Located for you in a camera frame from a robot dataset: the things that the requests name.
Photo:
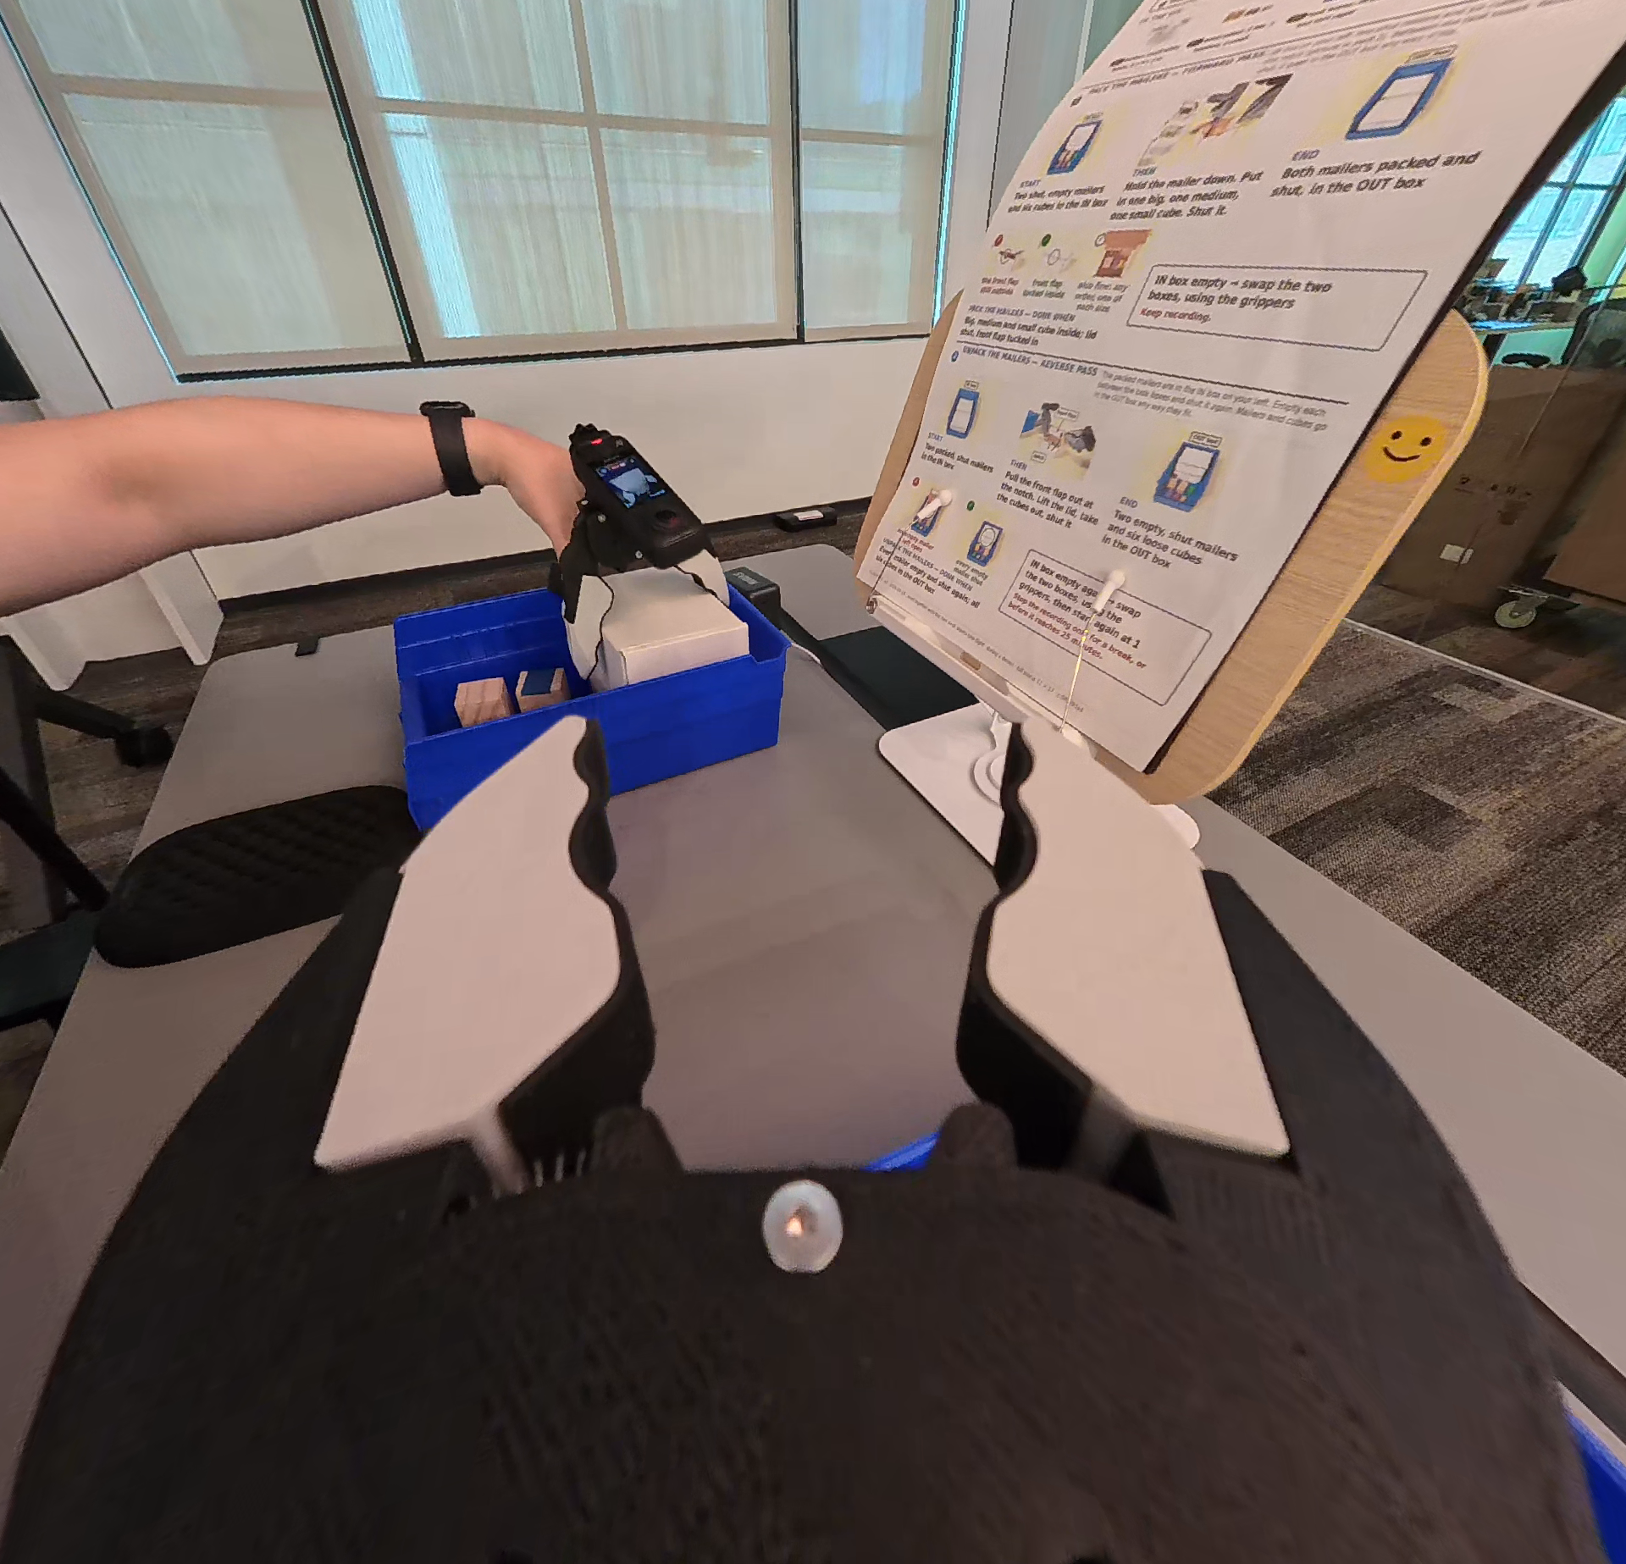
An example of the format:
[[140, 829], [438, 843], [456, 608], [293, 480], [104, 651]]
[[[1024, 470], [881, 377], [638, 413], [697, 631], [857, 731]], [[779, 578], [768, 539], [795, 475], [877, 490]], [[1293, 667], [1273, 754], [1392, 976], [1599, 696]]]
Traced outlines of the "black wrist rest pad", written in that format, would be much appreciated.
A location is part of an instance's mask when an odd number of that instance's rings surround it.
[[117, 967], [173, 965], [345, 911], [420, 840], [403, 789], [360, 785], [175, 831], [133, 856], [99, 918]]

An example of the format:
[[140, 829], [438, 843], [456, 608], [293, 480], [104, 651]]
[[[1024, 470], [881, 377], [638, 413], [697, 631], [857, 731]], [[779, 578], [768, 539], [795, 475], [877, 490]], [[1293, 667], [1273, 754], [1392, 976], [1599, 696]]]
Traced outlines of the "white cardboard mailer box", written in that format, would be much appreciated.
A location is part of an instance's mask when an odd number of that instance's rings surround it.
[[603, 618], [592, 686], [599, 693], [750, 655], [746, 622], [706, 589], [697, 598], [619, 593]]

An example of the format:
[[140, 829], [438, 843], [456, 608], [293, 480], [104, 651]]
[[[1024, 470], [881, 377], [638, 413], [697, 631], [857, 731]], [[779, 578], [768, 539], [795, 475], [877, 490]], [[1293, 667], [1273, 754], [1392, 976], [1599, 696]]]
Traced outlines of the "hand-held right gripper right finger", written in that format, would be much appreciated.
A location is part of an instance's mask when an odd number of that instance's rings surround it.
[[1155, 1208], [1291, 1184], [1291, 1134], [1195, 845], [1066, 731], [1015, 725], [955, 1052], [1024, 1174]]

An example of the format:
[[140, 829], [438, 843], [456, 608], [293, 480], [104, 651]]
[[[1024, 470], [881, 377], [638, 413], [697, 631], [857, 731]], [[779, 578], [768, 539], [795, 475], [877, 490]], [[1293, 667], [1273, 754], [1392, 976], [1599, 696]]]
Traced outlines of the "large window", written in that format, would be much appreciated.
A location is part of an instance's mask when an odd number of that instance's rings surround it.
[[964, 0], [4, 0], [177, 381], [924, 334]]

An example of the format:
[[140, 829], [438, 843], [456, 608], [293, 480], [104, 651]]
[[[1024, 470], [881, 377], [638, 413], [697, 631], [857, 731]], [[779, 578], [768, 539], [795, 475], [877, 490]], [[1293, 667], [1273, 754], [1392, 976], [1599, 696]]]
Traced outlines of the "white desk leg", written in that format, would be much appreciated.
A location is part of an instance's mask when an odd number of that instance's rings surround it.
[[197, 555], [182, 551], [142, 568], [137, 575], [193, 664], [209, 664], [226, 613]]

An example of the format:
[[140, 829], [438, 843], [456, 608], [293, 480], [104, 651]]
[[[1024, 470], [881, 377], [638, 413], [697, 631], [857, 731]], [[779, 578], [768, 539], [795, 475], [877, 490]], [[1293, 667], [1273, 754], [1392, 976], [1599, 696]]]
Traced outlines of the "yellow smiley sticker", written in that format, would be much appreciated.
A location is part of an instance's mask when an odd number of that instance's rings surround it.
[[1378, 422], [1356, 457], [1363, 477], [1407, 482], [1429, 475], [1451, 444], [1452, 426], [1434, 415], [1396, 415]]

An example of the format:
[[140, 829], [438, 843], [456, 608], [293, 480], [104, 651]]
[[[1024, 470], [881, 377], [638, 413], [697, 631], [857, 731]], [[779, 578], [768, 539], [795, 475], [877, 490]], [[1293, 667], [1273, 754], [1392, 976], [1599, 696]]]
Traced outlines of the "black office chair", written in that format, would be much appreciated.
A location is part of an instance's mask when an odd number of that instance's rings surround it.
[[162, 765], [173, 753], [157, 724], [48, 686], [11, 637], [2, 640], [2, 827], [11, 887], [22, 907], [44, 912], [39, 927], [4, 943], [2, 1030], [55, 1027], [86, 970], [100, 912], [111, 894], [55, 827], [39, 725], [109, 740], [128, 767]]

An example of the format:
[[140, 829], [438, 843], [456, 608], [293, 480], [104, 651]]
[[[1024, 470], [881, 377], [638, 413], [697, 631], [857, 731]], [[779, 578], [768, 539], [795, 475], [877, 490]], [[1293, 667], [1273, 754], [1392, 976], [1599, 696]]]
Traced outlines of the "large cardboard carton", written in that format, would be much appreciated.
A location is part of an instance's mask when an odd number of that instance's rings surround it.
[[1472, 439], [1376, 584], [1483, 604], [1516, 580], [1623, 408], [1623, 368], [1492, 366]]

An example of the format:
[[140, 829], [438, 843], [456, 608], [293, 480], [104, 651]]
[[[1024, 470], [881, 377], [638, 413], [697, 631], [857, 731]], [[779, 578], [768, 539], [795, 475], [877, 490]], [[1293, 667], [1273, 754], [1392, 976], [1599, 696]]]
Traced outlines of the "black flat pad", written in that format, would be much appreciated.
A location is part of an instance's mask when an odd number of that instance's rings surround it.
[[884, 626], [815, 638], [792, 617], [785, 617], [783, 631], [806, 647], [883, 731], [979, 702], [966, 686]]

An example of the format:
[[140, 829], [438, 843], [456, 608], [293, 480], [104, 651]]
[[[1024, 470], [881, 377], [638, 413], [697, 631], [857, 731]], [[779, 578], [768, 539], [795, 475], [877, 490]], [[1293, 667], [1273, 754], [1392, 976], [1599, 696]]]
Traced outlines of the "person's left hand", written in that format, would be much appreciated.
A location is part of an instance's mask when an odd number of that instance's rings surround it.
[[487, 448], [491, 480], [540, 524], [563, 566], [585, 502], [585, 484], [569, 450], [510, 428], [491, 433]]

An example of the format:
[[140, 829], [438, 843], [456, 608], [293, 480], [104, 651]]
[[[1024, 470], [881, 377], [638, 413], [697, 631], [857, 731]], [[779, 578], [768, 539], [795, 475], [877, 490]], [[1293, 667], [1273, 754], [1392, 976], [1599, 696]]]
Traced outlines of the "person's left forearm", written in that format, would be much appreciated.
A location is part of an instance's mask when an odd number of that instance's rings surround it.
[[2, 432], [2, 613], [434, 497], [425, 415], [191, 397]]

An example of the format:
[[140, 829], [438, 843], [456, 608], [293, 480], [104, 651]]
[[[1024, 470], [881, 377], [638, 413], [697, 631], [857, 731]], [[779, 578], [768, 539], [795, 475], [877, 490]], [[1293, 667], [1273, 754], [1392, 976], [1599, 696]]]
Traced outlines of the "printed instruction sheet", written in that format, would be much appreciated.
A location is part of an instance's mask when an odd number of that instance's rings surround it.
[[1623, 0], [1146, 0], [991, 217], [879, 593], [1155, 765], [1621, 52]]

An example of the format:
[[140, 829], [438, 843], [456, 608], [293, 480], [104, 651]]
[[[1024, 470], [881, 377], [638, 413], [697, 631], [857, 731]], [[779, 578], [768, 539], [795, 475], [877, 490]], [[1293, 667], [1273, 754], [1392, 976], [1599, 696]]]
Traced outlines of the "blue plastic bin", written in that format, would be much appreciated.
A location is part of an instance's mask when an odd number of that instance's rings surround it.
[[[930, 1132], [904, 1146], [886, 1152], [864, 1165], [872, 1172], [899, 1172], [924, 1168], [937, 1146], [939, 1135]], [[1598, 1419], [1590, 1406], [1576, 1399], [1576, 1393], [1561, 1388], [1561, 1400], [1581, 1458], [1592, 1517], [1601, 1538], [1607, 1560], [1625, 1560], [1625, 1466], [1614, 1431]]]
[[[396, 618], [405, 791], [420, 831], [567, 715], [599, 722], [614, 794], [775, 745], [790, 640], [739, 589], [728, 606], [748, 637], [741, 656], [608, 691], [592, 689], [574, 669], [552, 591]], [[460, 686], [489, 678], [518, 686], [534, 667], [565, 667], [570, 696], [491, 724], [458, 720]]]

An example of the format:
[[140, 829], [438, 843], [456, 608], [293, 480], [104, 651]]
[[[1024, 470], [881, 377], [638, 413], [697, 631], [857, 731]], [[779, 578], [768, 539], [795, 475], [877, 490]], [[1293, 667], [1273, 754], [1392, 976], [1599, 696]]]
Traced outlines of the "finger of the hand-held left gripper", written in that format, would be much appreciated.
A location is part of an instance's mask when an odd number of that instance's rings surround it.
[[581, 578], [574, 613], [565, 618], [572, 666], [587, 686], [621, 686], [618, 667], [603, 649], [603, 622], [616, 598], [612, 582]]
[[726, 600], [681, 568], [614, 577], [614, 633], [721, 633], [734, 622]]

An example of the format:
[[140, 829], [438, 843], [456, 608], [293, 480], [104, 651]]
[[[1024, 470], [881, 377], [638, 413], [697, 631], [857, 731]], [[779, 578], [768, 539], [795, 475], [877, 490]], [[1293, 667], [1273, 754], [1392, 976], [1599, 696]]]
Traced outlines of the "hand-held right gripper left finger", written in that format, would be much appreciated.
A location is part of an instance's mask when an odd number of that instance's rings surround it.
[[563, 716], [461, 798], [400, 869], [315, 1161], [469, 1146], [498, 1192], [587, 1168], [638, 1108], [656, 1030], [612, 883], [599, 725]]

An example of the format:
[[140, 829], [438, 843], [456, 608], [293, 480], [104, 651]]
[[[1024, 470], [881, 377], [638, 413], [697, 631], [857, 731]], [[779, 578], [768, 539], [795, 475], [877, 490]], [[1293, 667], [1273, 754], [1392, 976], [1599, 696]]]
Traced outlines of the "black wristwatch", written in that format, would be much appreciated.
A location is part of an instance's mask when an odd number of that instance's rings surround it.
[[483, 480], [478, 477], [465, 433], [465, 424], [476, 417], [474, 410], [458, 399], [429, 399], [418, 412], [431, 426], [443, 490], [449, 495], [480, 497]]

